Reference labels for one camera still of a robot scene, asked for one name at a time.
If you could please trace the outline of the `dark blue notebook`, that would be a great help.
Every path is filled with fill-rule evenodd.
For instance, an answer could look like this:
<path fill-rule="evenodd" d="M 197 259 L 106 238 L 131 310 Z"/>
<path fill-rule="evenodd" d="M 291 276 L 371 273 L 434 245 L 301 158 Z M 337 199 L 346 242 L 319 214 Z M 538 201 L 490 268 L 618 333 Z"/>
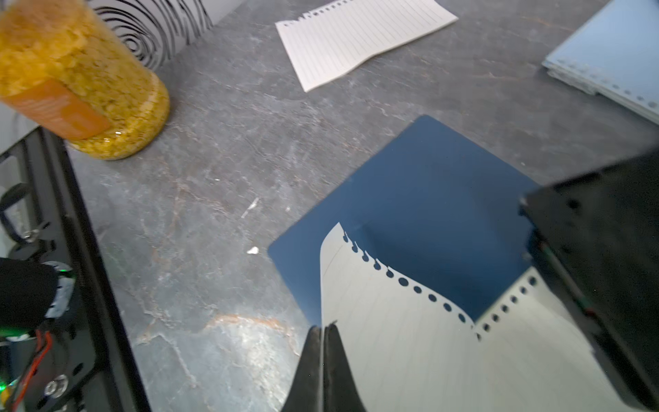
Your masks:
<path fill-rule="evenodd" d="M 566 306 L 523 258 L 518 200 L 535 182 L 429 116 L 348 177 L 269 247 L 312 327 L 324 329 L 320 249 L 340 224 L 385 265 L 473 321 L 489 411 L 637 411 Z"/>

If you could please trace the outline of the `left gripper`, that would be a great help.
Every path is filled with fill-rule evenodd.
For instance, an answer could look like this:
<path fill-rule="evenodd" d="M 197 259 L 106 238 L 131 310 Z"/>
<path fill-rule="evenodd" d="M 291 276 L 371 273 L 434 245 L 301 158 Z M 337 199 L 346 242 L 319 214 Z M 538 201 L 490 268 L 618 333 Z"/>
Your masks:
<path fill-rule="evenodd" d="M 534 266 L 621 400 L 657 406 L 657 150 L 544 186 L 519 212 Z"/>

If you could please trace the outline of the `torn lined paper page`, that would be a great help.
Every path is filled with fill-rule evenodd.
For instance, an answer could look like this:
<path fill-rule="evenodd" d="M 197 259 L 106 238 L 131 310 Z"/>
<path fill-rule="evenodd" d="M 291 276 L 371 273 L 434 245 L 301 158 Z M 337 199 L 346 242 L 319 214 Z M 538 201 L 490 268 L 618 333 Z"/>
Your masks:
<path fill-rule="evenodd" d="M 457 21 L 435 1 L 353 0 L 277 22 L 276 29 L 302 89 L 309 92 Z"/>

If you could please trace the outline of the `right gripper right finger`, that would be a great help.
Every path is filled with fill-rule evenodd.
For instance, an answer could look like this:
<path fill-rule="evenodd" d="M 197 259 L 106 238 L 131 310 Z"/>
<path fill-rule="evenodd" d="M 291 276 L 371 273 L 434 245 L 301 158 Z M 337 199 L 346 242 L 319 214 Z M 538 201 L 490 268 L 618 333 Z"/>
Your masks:
<path fill-rule="evenodd" d="M 338 327 L 324 329 L 323 411 L 366 412 L 351 372 Z"/>

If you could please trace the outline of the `torn white lined page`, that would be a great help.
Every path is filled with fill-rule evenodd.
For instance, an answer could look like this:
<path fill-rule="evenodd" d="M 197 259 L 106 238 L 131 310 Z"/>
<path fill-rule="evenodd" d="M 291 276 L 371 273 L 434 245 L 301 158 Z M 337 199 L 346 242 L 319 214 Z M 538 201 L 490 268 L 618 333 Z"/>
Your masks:
<path fill-rule="evenodd" d="M 322 321 L 368 411 L 489 411 L 473 321 L 361 249 L 340 224 L 320 249 Z"/>

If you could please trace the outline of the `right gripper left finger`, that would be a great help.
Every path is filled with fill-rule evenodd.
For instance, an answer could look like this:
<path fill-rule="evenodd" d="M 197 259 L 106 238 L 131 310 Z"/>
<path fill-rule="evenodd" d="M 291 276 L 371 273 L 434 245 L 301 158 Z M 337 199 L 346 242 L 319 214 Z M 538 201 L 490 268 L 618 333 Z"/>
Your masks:
<path fill-rule="evenodd" d="M 300 360 L 281 412 L 323 410 L 323 330 L 313 326 L 307 333 Z"/>

